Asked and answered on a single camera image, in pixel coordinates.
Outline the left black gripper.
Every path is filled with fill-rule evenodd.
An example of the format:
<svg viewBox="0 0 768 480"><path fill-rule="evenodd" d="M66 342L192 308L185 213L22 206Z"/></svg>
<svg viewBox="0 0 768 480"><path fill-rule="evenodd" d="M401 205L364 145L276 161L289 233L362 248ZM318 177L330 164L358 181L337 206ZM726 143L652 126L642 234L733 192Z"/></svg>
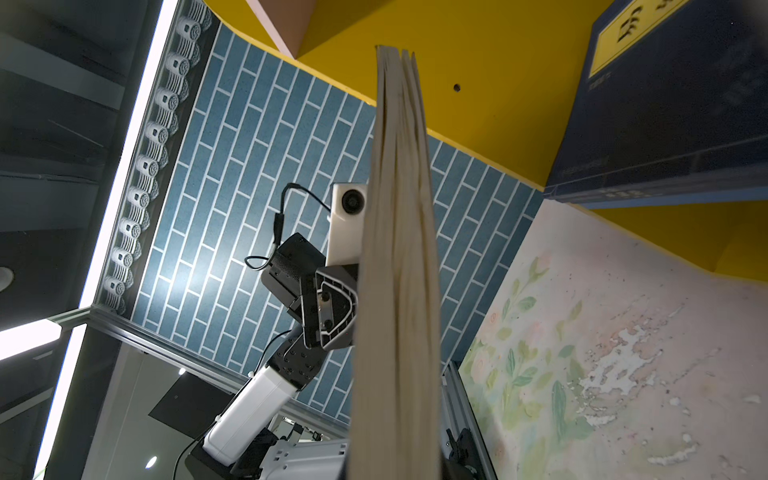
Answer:
<svg viewBox="0 0 768 480"><path fill-rule="evenodd" d="M304 342L326 351L353 344L358 313L358 264L333 265L300 278Z"/></svg>

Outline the navy book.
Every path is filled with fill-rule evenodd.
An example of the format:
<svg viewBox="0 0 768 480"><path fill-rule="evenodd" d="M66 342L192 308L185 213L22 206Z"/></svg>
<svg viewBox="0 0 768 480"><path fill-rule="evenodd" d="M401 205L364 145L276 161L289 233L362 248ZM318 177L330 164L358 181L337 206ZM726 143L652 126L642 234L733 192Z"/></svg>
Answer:
<svg viewBox="0 0 768 480"><path fill-rule="evenodd" d="M423 95L413 54L376 53L347 476L437 479L441 293Z"/></svg>
<svg viewBox="0 0 768 480"><path fill-rule="evenodd" d="M589 209L764 200L766 3L612 3L544 194Z"/></svg>

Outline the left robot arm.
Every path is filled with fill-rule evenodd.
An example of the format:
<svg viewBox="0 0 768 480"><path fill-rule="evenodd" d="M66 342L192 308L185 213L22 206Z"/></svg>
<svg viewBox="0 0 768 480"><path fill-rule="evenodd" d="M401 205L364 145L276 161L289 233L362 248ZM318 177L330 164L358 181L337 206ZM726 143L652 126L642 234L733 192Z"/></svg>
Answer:
<svg viewBox="0 0 768 480"><path fill-rule="evenodd" d="M264 271L262 283L297 324L191 450L185 462L194 478L345 478L346 440L300 444L278 438L268 425L321 372L331 351L352 345L357 279L355 264Z"/></svg>

